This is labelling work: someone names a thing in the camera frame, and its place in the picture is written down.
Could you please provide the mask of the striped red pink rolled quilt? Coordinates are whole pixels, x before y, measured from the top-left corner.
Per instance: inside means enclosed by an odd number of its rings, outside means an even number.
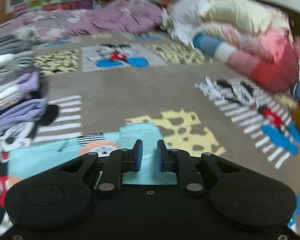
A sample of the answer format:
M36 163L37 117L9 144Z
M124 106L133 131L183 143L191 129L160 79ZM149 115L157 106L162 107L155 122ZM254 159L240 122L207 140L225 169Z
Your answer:
M300 37L287 44L279 62L274 63L239 50L218 38L198 34L192 41L194 48L214 60L226 64L246 76L271 94L287 93L300 100Z

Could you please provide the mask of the cream ruffled quilt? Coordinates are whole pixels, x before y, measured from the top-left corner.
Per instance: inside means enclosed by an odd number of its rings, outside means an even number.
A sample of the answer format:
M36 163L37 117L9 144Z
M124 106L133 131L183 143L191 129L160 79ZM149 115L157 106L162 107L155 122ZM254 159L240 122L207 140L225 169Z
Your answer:
M205 22L231 24L251 35L264 34L269 29L282 30L290 42L293 40L288 16L280 9L253 0L209 0L209 3L209 10L202 14Z

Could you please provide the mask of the lavender folded sheet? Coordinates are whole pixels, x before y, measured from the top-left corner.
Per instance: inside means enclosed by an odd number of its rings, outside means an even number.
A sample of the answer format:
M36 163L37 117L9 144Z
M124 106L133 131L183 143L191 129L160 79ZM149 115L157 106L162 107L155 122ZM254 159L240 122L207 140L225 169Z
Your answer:
M22 122L38 121L46 111L46 98L19 103L0 115L0 133Z

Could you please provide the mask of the white crumpled cloth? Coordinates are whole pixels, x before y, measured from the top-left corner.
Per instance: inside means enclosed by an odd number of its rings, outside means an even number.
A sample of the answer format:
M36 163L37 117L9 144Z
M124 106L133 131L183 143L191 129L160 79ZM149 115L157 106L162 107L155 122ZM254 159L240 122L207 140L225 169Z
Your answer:
M203 16L210 8L209 0L178 0L162 9L160 27L172 40L193 48L193 39L203 32Z

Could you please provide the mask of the white patterned folded blanket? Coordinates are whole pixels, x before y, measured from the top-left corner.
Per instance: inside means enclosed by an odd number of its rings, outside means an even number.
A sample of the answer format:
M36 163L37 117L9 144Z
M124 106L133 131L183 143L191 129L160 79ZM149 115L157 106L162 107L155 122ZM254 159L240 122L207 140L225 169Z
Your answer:
M39 89L39 71L25 73L16 80L0 85L0 111L24 99L30 92Z

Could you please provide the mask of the brown Mickey Mouse blanket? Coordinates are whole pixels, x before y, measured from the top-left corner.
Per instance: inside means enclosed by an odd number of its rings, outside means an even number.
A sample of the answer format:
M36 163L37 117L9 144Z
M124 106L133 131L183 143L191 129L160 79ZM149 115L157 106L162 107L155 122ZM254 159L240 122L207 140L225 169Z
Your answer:
M101 44L122 43L137 49L149 67L98 70L85 59ZM194 156L210 152L286 183L298 197L292 228L300 235L300 145L296 154L276 146L263 133L267 121L257 110L211 99L196 87L205 77L244 82L229 67L166 37L83 36L69 44L42 44L35 51L46 96L59 107L59 115L46 127L18 125L3 133L0 149L96 133L116 140L124 126L149 122L172 148Z

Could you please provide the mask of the white rolled towel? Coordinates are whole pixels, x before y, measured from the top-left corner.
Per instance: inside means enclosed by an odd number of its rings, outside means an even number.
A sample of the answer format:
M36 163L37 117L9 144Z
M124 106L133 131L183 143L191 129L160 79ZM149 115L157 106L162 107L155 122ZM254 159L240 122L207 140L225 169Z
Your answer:
M11 74L15 71L24 70L32 67L33 56L19 54L0 55L0 74Z

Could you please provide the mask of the grey folded blanket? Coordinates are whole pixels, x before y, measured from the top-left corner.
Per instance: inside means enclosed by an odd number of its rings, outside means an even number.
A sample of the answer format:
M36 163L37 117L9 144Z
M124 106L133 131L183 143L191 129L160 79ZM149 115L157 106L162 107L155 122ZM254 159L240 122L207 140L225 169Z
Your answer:
M0 36L0 55L32 51L32 47L38 42L39 39L33 32L2 35Z

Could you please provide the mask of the teal patterned children's garment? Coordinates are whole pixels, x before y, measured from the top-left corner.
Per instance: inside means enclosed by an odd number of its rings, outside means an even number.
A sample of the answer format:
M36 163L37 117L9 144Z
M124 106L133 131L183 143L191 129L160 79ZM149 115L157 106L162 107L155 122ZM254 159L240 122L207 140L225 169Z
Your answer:
M159 171L156 150L157 142L162 136L154 124L128 124L117 132L90 134L12 150L8 154L7 185L12 187L26 178L82 155L97 155L99 160L105 160L115 150L133 148L138 139L143 142L140 170L125 173L123 182L137 185L175 185L175 174Z

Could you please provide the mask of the purple floral quilt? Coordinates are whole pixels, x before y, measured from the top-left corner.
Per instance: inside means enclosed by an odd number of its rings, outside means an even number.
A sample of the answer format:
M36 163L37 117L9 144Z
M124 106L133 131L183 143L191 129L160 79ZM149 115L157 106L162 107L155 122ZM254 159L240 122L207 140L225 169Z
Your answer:
M161 9L145 0L114 0L95 10L27 12L0 29L0 35L32 33L40 43L96 33L148 33L162 23Z

